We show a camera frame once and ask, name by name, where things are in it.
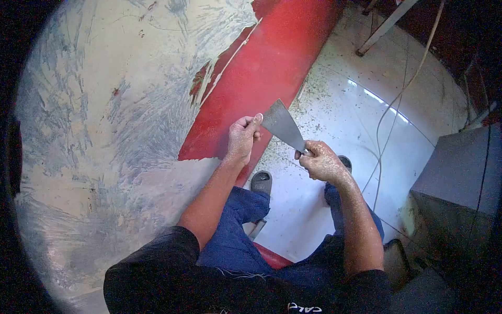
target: hand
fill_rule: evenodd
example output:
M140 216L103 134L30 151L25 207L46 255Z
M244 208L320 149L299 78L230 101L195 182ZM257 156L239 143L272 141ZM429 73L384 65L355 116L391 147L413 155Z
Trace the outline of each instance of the hand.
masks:
M228 152L224 161L246 166L251 158L253 142L260 141L260 125L263 121L262 114L254 117L242 117L228 129Z
M323 141L305 141L305 147L313 156L304 156L299 151L295 153L295 159L300 161L312 179L328 181L337 188L348 183L355 183L347 168L338 159L338 156Z

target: white tile floor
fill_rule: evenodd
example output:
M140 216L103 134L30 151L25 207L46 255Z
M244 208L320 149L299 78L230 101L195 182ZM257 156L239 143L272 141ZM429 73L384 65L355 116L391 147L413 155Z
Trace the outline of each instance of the white tile floor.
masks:
M351 159L352 174L373 207L379 176L376 127L387 104L401 90L405 70L407 81L413 75L424 47L394 26L364 57L356 56L354 51L368 38L371 23L371 16L360 11L348 2L290 112L305 139L323 140L337 154ZM389 225L402 229L399 209L437 139L463 126L465 104L465 95L451 75L429 55L403 95L398 116L394 109L385 115L379 131L382 147L396 121L382 157L375 208L386 222L385 242L397 235ZM293 155L293 148L272 138L255 168L273 176L271 210L255 242L297 262L310 255L334 227L324 200L324 183L311 180Z

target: scraper blade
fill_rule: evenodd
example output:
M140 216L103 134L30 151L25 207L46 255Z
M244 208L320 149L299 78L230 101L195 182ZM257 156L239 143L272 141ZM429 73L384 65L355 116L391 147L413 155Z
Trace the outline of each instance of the scraper blade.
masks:
M263 114L262 126L294 149L304 154L308 152L298 126L280 99Z

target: black t-shirt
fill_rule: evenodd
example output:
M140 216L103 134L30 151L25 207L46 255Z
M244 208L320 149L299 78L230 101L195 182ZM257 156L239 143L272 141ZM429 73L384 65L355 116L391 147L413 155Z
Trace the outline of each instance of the black t-shirt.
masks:
M118 264L104 280L111 313L382 313L390 288L379 270L347 280L343 289L311 291L272 276L200 267L197 239L170 227Z

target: black slipper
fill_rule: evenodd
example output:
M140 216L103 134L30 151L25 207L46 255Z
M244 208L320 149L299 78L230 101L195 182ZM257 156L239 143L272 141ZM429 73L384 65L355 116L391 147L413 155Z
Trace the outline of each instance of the black slipper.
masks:
M348 159L347 157L345 157L343 155L338 155L338 159L340 159L340 161L345 166L345 168L347 168L348 172L350 172L350 174L352 174L352 163L350 162L350 159Z
M270 195L272 190L272 175L268 171L258 171L251 179L252 192L261 192Z

